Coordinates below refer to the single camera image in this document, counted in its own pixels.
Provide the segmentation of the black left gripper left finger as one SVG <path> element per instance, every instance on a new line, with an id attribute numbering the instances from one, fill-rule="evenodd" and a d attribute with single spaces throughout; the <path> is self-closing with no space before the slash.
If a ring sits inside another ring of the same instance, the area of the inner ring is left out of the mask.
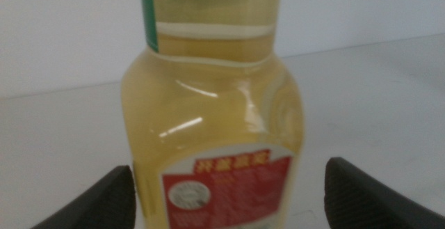
<path id="1" fill-rule="evenodd" d="M 136 191 L 129 166 L 117 166 L 33 229 L 133 229 Z"/>

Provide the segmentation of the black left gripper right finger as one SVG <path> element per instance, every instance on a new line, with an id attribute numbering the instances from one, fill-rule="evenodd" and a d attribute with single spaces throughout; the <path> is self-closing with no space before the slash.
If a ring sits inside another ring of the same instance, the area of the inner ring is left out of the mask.
<path id="1" fill-rule="evenodd" d="M 341 157 L 325 167 L 324 210 L 338 229 L 444 229 L 444 216 L 406 198 Z"/>

